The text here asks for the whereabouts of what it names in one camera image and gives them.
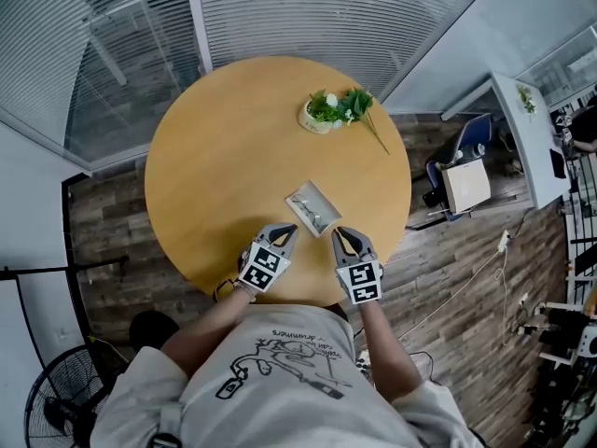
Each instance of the shirt print graphic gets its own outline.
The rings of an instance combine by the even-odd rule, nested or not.
[[[286,335],[286,332],[273,331],[274,334]],[[339,386],[352,385],[337,379],[332,369],[332,360],[341,358],[331,345],[316,343],[312,335],[296,335],[307,338],[307,342],[282,339],[257,339],[256,352],[240,356],[232,361],[230,370],[233,376],[229,378],[215,394],[219,399],[231,399],[241,389],[249,374],[258,371],[263,376],[269,376],[271,371],[278,368],[294,375],[298,380],[319,390],[333,399],[341,399],[344,394],[338,390]]]

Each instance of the round wooden table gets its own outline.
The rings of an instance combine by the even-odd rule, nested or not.
[[[263,226],[294,222],[292,264],[259,301],[344,299],[331,229],[315,239],[285,202],[310,179],[342,214],[339,224],[366,234],[388,260],[410,208],[396,126],[375,100],[370,114],[388,155],[362,123],[325,135],[297,123],[310,93],[341,96],[358,86],[320,63],[263,57],[202,77],[174,102],[151,143],[146,202],[163,250],[195,286],[211,294],[236,278],[239,255]]]

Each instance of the table top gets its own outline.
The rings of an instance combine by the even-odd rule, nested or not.
[[[562,155],[562,149],[554,143],[555,132],[548,107],[541,91],[534,86],[496,73],[492,73],[492,86],[514,136],[533,202],[540,209],[570,190],[565,163],[565,179],[560,179],[553,173],[549,151]],[[524,109],[518,92],[519,86],[531,91],[536,114],[530,115]]]
[[[211,294],[234,279],[237,259],[266,224],[292,222],[292,264],[262,302],[326,306],[346,296],[336,278],[331,230],[314,238],[285,198],[308,180],[366,234],[385,263],[410,208],[410,168],[396,126],[374,100],[370,115],[386,154],[362,124],[310,133],[297,116],[320,89],[338,96],[358,84],[320,63],[261,57],[202,77],[170,107],[151,143],[146,202],[166,255]]]

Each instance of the electric fan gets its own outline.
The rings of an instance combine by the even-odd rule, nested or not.
[[[89,447],[97,414],[116,381],[116,376],[109,378],[110,384],[104,385],[85,345],[52,360],[35,380],[27,399],[27,447]]]

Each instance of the office chair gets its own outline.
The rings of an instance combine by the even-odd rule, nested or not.
[[[415,182],[425,176],[431,183],[431,190],[423,196],[423,200],[427,207],[435,207],[437,205],[443,210],[442,216],[426,222],[420,226],[412,227],[416,231],[436,226],[445,221],[453,221],[462,216],[462,214],[454,214],[449,209],[448,196],[444,186],[443,176],[436,167],[436,163],[443,165],[452,165],[458,159],[458,150],[463,147],[487,145],[492,139],[492,116],[485,114],[473,118],[465,127],[448,141],[446,141],[439,149],[434,152],[425,163],[426,175],[421,175],[412,179]]]

